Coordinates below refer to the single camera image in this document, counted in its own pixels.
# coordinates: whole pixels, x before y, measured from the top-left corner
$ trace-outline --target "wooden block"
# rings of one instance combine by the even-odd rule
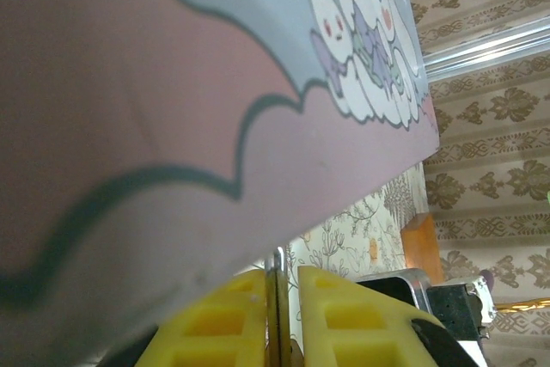
[[[429,213],[418,214],[401,230],[407,268],[420,268],[431,279],[432,284],[444,281],[439,259],[436,226]]]

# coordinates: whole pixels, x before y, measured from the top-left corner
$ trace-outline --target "cartoon illustration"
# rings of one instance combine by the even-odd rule
[[[418,62],[395,1],[310,2],[317,21],[312,43],[339,110],[359,122],[378,118],[397,127],[418,120],[411,79],[419,74]]]

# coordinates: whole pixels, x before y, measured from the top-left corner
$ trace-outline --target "black object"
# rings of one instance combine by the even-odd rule
[[[155,327],[142,336],[141,339],[137,339],[125,349],[113,355],[107,354],[101,362],[97,364],[97,367],[134,367],[153,337],[155,337],[157,330],[158,327]]]
[[[427,291],[431,312],[458,340],[477,341],[480,337],[481,300],[469,295],[466,285],[440,285]]]
[[[411,325],[438,367],[478,367],[445,328],[422,319]]]
[[[358,284],[400,300],[403,303],[416,306],[411,287],[401,277],[371,279],[369,281],[359,281]]]

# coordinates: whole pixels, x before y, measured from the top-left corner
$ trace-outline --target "metal rod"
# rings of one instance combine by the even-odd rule
[[[429,82],[464,75],[550,50],[550,17],[491,34],[424,57]]]
[[[278,247],[267,257],[265,269],[269,365],[290,367],[289,288],[284,247]]]

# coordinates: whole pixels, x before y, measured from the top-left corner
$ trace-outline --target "yellow plastic piece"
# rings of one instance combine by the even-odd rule
[[[266,276],[252,270],[159,327],[136,367],[264,367]]]
[[[312,266],[298,277],[305,367],[437,367],[410,323],[435,317]]]

